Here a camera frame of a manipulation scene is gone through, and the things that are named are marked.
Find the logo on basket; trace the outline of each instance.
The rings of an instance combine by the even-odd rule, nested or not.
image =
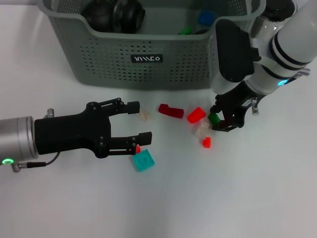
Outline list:
[[[161,63],[163,55],[131,55],[132,63]]]

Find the gray plastic basket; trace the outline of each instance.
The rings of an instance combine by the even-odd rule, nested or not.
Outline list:
[[[141,0],[146,10],[138,34],[93,30],[82,9],[90,0],[38,0],[68,62],[85,84],[133,89],[209,88],[208,43],[202,35],[178,35],[185,26],[200,30],[200,11],[212,10],[249,31],[265,0]],[[160,54],[163,62],[132,62],[131,55]]]

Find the red block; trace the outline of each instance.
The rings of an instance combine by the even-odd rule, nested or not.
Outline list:
[[[203,140],[203,146],[205,148],[210,148],[211,147],[211,138],[210,137],[206,137],[204,140]]]
[[[164,115],[174,117],[174,118],[183,118],[184,110],[179,108],[170,108],[167,104],[161,104],[158,108],[158,111]]]
[[[137,154],[141,152],[141,147],[137,145]]]
[[[192,113],[190,113],[187,117],[187,120],[190,123],[196,123],[200,119],[204,118],[206,116],[206,113],[201,109],[200,107],[197,107]]]

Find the white tabletop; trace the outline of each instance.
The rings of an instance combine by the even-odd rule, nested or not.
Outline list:
[[[133,91],[76,80],[36,6],[0,6],[0,119],[82,112],[121,97],[152,114],[111,118],[113,136],[151,131],[156,165],[136,172],[129,156],[62,152],[50,166],[15,174],[0,167],[2,238],[315,238],[317,62],[248,111],[242,129],[210,131],[205,149],[185,119],[160,103],[208,110],[210,90]],[[48,161],[54,154],[40,156]]]

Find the blue block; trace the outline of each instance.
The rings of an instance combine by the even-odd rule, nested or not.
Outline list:
[[[138,171],[140,172],[155,165],[155,162],[148,150],[141,151],[140,153],[132,156],[132,159]]]
[[[198,23],[205,26],[211,26],[214,20],[215,20],[215,13],[210,11],[202,11],[198,18]]]

